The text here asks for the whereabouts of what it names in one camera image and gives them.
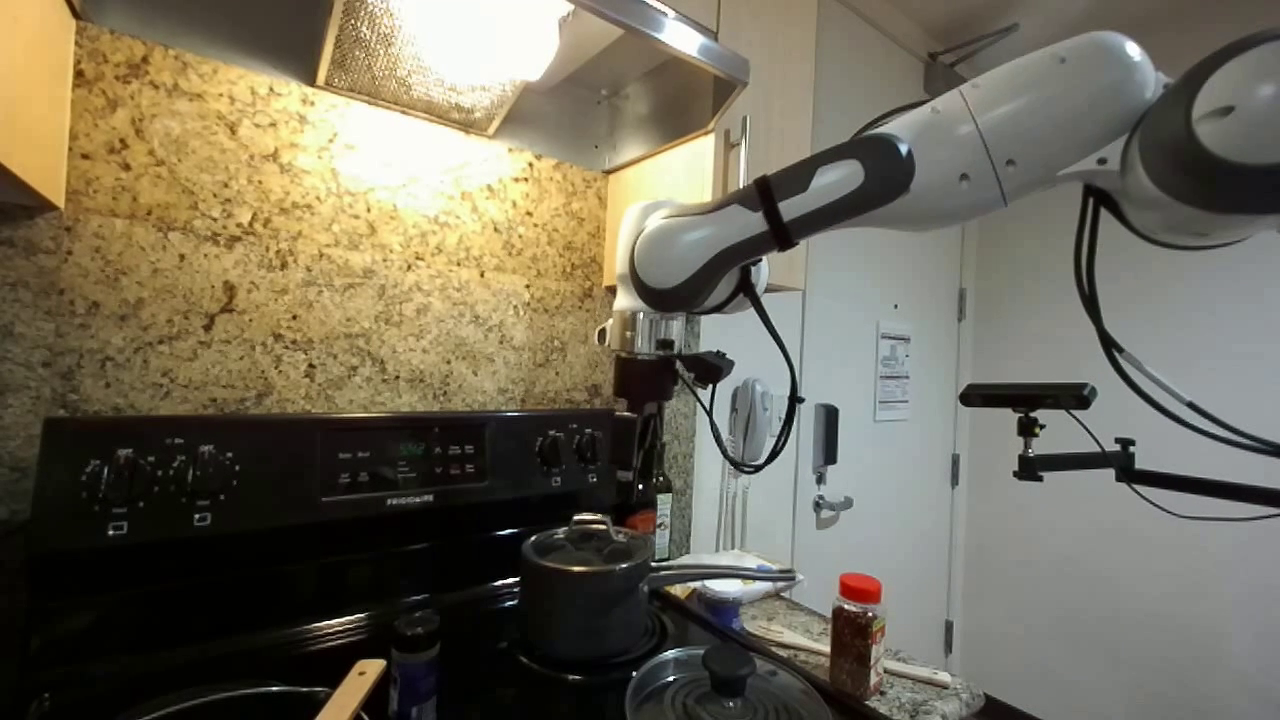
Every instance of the red cap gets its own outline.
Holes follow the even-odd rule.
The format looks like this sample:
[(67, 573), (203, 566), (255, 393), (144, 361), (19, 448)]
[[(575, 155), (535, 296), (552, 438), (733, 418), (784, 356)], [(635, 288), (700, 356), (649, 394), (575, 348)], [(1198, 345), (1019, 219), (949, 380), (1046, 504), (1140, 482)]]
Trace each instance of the red cap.
[(852, 604), (878, 604), (878, 579), (862, 573), (839, 573), (839, 595)]

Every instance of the white robotic arm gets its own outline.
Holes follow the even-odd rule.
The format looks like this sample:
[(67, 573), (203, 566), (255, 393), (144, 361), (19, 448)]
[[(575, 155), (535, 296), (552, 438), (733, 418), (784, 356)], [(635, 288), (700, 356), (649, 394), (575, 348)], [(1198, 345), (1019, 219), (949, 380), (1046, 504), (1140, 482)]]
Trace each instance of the white robotic arm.
[(635, 202), (614, 245), (614, 394), (664, 399), (681, 320), (722, 308), (738, 266), (848, 226), (939, 226), (1082, 181), (1170, 249), (1280, 216), (1280, 32), (1243, 36), (1162, 84), (1140, 44), (1088, 32), (814, 150), (717, 202)]

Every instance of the oven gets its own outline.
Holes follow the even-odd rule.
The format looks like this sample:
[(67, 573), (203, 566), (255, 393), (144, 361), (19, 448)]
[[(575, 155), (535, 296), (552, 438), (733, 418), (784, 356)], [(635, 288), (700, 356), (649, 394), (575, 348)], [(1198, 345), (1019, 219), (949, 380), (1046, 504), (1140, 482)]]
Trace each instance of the oven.
[[(627, 655), (544, 665), (518, 644), (518, 545), (619, 515), (627, 448), (624, 418), (582, 407), (48, 418), (4, 714), (322, 695), (417, 608), (438, 617), (444, 720), (624, 714), (642, 660), (720, 633), (651, 595)], [(363, 714), (387, 714), (387, 678)]]

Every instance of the stove control panel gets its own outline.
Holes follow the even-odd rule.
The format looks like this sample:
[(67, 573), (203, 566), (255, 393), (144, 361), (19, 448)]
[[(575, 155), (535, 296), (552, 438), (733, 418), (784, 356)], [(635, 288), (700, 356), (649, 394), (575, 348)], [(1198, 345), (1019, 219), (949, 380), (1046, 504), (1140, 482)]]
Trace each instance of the stove control panel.
[(56, 417), (41, 438), (30, 545), (153, 545), (564, 490), (612, 508), (624, 431), (602, 407)]

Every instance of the kitchen wall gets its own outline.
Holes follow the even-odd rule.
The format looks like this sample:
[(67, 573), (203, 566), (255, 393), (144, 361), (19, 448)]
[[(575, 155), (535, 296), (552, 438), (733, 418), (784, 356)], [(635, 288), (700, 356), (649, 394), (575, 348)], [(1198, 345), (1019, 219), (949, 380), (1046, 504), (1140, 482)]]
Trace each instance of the kitchen wall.
[[(1073, 288), (1076, 189), (1038, 193), (966, 226), (966, 380), (1088, 380), (1080, 418), (1135, 434), (1140, 468), (1280, 488), (1280, 463), (1213, 448), (1146, 410), (1105, 362)], [(1162, 250), (1105, 226), (1113, 333), (1204, 407), (1280, 434), (1280, 234)], [(1034, 450), (1090, 450), (1058, 410)], [(1011, 410), (962, 410), (960, 670), (1034, 714), (1280, 714), (1280, 518), (1170, 518), (1109, 473), (1011, 479)], [(1263, 508), (1151, 490), (1170, 513)]]
[(45, 417), (608, 402), (602, 177), (83, 27), (0, 223), (0, 518)]

